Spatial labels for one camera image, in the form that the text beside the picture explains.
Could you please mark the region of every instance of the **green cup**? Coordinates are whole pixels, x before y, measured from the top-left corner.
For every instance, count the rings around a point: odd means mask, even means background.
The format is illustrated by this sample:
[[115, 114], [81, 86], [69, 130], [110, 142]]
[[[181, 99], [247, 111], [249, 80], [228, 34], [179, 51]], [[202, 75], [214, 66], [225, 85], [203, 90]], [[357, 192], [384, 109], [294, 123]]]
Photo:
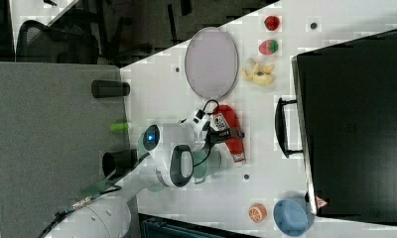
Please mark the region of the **green cup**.
[[[204, 150], [193, 152], [193, 163], [197, 165], [207, 156], [207, 152]], [[193, 178], [195, 179], [195, 184], [200, 184], [205, 182], [205, 177], [214, 174], [217, 169], [220, 168], [221, 155], [217, 148], [212, 148], [210, 155], [207, 160], [200, 165], [196, 166], [193, 171]]]

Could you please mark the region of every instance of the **white plate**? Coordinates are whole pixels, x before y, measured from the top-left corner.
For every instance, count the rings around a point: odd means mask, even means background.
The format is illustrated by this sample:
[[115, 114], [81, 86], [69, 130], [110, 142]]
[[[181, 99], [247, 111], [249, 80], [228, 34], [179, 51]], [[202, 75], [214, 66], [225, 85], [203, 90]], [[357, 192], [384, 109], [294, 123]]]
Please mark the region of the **white plate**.
[[197, 32], [187, 48], [185, 69], [193, 91], [205, 99], [218, 99], [232, 87], [238, 55], [230, 36], [218, 28]]

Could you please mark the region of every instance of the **gray carpet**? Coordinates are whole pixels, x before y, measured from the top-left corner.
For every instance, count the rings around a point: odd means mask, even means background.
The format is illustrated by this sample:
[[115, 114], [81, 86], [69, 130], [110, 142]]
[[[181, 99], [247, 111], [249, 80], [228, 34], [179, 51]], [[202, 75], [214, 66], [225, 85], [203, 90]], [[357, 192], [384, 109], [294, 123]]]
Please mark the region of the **gray carpet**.
[[57, 211], [103, 178], [101, 157], [129, 145], [109, 125], [123, 98], [94, 99], [95, 79], [120, 80], [108, 65], [0, 63], [0, 230], [38, 237]]

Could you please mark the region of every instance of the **white table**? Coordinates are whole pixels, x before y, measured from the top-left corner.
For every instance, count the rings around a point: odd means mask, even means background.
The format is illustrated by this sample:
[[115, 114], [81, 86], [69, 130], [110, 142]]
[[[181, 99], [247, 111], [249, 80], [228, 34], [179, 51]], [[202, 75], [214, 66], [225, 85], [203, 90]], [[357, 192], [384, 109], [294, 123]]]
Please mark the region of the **white table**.
[[28, 20], [38, 21], [50, 26], [78, 0], [53, 0], [56, 7], [43, 0], [9, 0], [12, 18], [13, 42], [16, 51], [20, 27]]
[[[264, 19], [281, 16], [281, 29], [268, 32]], [[317, 22], [319, 27], [310, 30]], [[397, 28], [397, 0], [284, 0], [220, 27], [230, 34], [238, 50], [240, 65], [247, 58], [274, 63], [275, 85], [262, 88], [244, 81], [237, 83], [221, 103], [231, 105], [245, 132], [248, 164], [234, 168], [225, 146], [222, 170], [205, 183], [158, 193], [143, 190], [137, 195], [139, 212], [184, 222], [225, 229], [258, 237], [282, 237], [272, 217], [275, 203], [307, 186], [302, 156], [286, 159], [275, 138], [274, 115], [279, 96], [294, 97], [291, 58], [305, 51], [334, 45], [366, 35]], [[280, 51], [271, 57], [259, 56], [258, 46], [267, 39], [280, 42]], [[186, 118], [205, 100], [193, 93], [184, 73], [188, 42], [143, 59], [122, 69], [122, 78], [131, 85], [126, 99], [130, 136], [136, 146], [138, 136], [155, 121]], [[292, 149], [300, 148], [296, 107], [287, 113]], [[249, 180], [243, 176], [250, 175]], [[261, 202], [268, 218], [259, 224], [247, 215], [248, 208]], [[397, 237], [397, 227], [316, 218], [307, 237]]]

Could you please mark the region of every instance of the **orange object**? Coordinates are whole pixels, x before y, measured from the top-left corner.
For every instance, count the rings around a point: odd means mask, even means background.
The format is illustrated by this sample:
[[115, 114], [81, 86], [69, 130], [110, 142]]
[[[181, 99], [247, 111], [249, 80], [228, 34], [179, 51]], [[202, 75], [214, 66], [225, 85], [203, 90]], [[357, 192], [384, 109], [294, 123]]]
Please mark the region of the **orange object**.
[[259, 223], [260, 221], [264, 220], [264, 218], [266, 218], [267, 211], [266, 208], [264, 208], [263, 204], [258, 203], [250, 207], [250, 209], [248, 210], [248, 215], [255, 223]]

